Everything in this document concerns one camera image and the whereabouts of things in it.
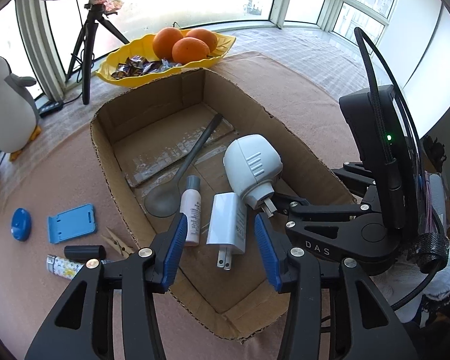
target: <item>cardboard box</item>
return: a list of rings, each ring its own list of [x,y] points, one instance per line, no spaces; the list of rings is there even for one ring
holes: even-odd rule
[[[276,190],[306,197],[313,204],[351,203],[345,186],[307,145],[239,87],[209,70],[198,69],[153,81],[105,103],[91,122],[91,136],[106,182],[132,237],[149,246],[171,218],[146,213],[151,188],[173,177],[198,136],[220,112],[224,119],[186,176],[200,177],[200,245],[185,248],[170,290],[206,328],[219,337],[244,339],[270,325],[288,308],[266,280],[249,209],[246,252],[234,256],[230,271],[216,266],[218,247],[207,246],[213,196],[231,191],[223,155],[236,138],[263,135],[280,154],[282,180]],[[284,229],[286,217],[273,224]]]

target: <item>gray bottle cap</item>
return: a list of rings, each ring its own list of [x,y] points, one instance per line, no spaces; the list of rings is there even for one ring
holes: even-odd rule
[[[188,176],[186,178],[186,189],[200,191],[200,178],[198,176]]]

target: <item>white glove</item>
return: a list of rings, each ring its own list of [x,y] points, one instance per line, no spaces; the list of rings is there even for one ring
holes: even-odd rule
[[[407,262],[405,256],[402,256],[386,272],[371,279],[391,305],[408,295],[425,277],[418,266]],[[432,300],[443,300],[450,294],[450,252],[447,266],[435,275],[422,293],[395,311],[402,323],[413,319],[420,306],[422,294]]]

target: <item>yellow leaf-shaped tray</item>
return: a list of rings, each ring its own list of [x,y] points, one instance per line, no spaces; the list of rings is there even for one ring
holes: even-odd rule
[[[190,30],[180,31],[185,36]],[[137,88],[140,85],[149,83],[150,81],[171,76],[173,74],[178,74],[184,68],[209,68],[225,56],[236,40],[234,36],[223,35],[216,32],[214,32],[214,34],[218,38],[218,45],[217,48],[210,53],[208,59],[190,62],[179,67],[173,67],[162,73],[148,73],[139,77],[125,77],[117,80],[114,79],[112,77],[112,73],[116,71],[116,67],[119,63],[125,63],[127,57],[144,56],[149,61],[158,60],[158,57],[154,54],[151,47],[155,34],[146,34],[142,38],[132,40],[129,44],[124,44],[118,50],[111,52],[100,65],[100,68],[97,71],[97,76],[109,84],[120,85],[127,88]]]

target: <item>orange penguin foot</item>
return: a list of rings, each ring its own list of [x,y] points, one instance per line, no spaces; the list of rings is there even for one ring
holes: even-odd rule
[[[31,133],[30,139],[29,139],[29,140],[35,140],[41,132],[42,132],[42,129],[41,129],[40,126],[37,124],[37,126],[35,127],[34,132]]]
[[[22,153],[22,149],[14,151],[13,153],[10,153],[10,157],[8,157],[8,160],[10,162],[15,161],[21,153]]]

